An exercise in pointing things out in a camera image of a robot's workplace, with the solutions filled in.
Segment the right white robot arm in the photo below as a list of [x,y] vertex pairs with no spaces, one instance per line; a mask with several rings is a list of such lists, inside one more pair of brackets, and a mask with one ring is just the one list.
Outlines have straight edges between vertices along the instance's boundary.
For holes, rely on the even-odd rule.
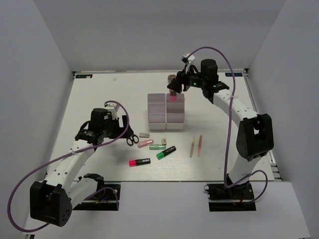
[[272,119],[268,114],[255,112],[235,97],[233,89],[219,80],[215,60],[202,60],[199,70],[187,57],[182,61],[185,67],[168,84],[168,89],[180,94],[190,87],[200,88],[207,100],[229,116],[229,125],[238,127],[238,156],[230,171],[224,169],[226,195],[238,198],[243,193],[242,184],[257,173],[255,166],[274,147]]

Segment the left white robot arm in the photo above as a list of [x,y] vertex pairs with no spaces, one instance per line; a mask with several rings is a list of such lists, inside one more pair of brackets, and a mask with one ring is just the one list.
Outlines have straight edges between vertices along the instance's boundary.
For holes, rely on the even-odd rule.
[[119,107],[117,103],[108,103],[103,108],[94,108],[90,120],[82,124],[76,134],[70,156],[64,158],[43,181],[32,184],[32,219],[62,227],[68,222],[72,209],[86,198],[92,196],[99,199],[104,196],[102,176],[88,173],[76,184],[73,180],[104,139],[124,138],[129,146],[138,143],[139,138],[131,129],[128,116],[118,118]]

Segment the pink glue stick tube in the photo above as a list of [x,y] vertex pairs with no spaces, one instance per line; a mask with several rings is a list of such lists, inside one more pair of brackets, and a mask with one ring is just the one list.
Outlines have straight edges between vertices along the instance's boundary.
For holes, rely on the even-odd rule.
[[[174,74],[168,75],[167,84],[169,85],[175,78],[176,78],[176,75]],[[176,102],[178,99],[177,92],[169,89],[169,99],[170,99],[170,102],[172,103]]]

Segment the black handled scissors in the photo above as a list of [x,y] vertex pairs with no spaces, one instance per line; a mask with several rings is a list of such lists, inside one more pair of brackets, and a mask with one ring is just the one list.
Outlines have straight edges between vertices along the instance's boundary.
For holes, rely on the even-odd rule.
[[132,134],[127,138],[127,144],[129,146],[133,146],[134,144],[137,144],[139,142],[139,137],[135,134]]

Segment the green transparent highlighter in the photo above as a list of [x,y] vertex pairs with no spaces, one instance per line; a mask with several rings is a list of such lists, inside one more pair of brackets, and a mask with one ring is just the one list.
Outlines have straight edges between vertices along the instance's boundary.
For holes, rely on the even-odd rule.
[[165,150],[166,146],[162,144],[151,144],[149,145],[149,150]]

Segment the pink transparent highlighter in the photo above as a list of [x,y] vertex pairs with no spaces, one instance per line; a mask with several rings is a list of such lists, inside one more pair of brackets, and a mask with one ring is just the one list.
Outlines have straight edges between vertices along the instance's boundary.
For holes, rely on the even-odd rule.
[[154,143],[154,141],[152,139],[148,139],[148,140],[139,141],[137,146],[138,146],[138,148],[142,148],[142,147],[149,146],[153,143]]

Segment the yellow thin pen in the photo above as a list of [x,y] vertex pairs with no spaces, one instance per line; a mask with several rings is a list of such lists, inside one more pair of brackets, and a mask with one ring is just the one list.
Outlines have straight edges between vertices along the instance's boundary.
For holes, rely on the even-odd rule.
[[191,147],[190,147],[190,153],[189,153],[189,157],[190,157],[190,158],[192,158],[192,156],[193,156],[193,151],[194,151],[194,146],[195,146],[195,140],[196,140],[196,137],[193,136],[192,142],[191,142]]

